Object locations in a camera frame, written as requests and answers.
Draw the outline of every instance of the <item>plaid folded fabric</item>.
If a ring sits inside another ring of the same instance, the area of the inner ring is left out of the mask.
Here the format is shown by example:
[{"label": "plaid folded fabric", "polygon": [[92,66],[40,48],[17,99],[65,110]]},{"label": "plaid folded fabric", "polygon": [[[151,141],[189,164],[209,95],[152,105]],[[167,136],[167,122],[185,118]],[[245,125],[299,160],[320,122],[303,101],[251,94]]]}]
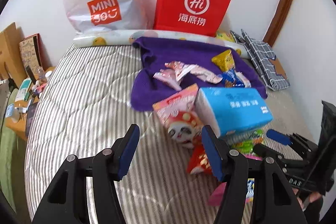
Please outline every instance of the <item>plaid folded fabric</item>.
[{"label": "plaid folded fabric", "polygon": [[288,77],[269,44],[250,38],[244,30],[241,30],[243,38],[230,32],[237,43],[245,46],[256,71],[268,88],[275,91],[290,87]]}]

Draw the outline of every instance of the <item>hi logo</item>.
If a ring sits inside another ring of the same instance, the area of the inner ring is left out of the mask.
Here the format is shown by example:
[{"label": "hi logo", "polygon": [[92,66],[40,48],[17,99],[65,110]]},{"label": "hi logo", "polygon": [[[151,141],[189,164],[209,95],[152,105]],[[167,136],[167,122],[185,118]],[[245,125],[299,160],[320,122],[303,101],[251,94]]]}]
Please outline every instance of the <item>hi logo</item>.
[{"label": "hi logo", "polygon": [[209,9],[209,0],[184,0],[186,10],[193,15],[204,14]]}]

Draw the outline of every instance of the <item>clear bottle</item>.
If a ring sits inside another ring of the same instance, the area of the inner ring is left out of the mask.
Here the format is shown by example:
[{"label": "clear bottle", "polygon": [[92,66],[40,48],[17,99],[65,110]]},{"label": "clear bottle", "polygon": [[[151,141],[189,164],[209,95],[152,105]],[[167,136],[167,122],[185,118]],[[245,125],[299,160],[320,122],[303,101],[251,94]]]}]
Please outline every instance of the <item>clear bottle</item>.
[{"label": "clear bottle", "polygon": [[40,80],[40,85],[43,85],[47,82],[47,79],[45,77],[45,72],[42,67],[37,68],[37,72],[39,74],[39,80]]}]

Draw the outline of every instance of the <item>blue tissue box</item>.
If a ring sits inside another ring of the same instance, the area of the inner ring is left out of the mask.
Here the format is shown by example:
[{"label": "blue tissue box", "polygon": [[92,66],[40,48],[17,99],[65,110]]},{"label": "blue tissue box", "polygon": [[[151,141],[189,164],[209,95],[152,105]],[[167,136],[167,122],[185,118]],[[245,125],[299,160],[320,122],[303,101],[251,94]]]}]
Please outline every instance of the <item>blue tissue box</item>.
[{"label": "blue tissue box", "polygon": [[195,110],[218,138],[260,128],[273,116],[253,88],[200,88]]}]

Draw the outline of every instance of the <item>blue gripper pad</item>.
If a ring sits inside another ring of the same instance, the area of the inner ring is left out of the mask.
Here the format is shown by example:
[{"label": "blue gripper pad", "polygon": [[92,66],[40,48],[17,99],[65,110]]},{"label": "blue gripper pad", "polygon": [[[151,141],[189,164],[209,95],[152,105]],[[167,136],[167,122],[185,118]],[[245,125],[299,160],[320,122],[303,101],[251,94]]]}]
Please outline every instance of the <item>blue gripper pad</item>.
[{"label": "blue gripper pad", "polygon": [[274,129],[269,129],[266,133],[266,136],[278,143],[281,143],[283,145],[291,145],[292,142],[290,138],[287,135],[284,135],[278,131],[275,131]]},{"label": "blue gripper pad", "polygon": [[219,181],[223,181],[224,174],[222,171],[222,158],[220,157],[215,147],[215,144],[213,143],[211,136],[206,127],[202,128],[202,143],[203,143],[205,152],[208,156],[208,160],[209,160],[213,175]]},{"label": "blue gripper pad", "polygon": [[135,150],[137,149],[139,139],[140,139],[140,128],[138,125],[133,124],[128,129],[125,137],[122,140],[122,143],[119,146],[121,149],[124,146],[123,152],[119,158],[118,177],[120,180],[128,172]]}]

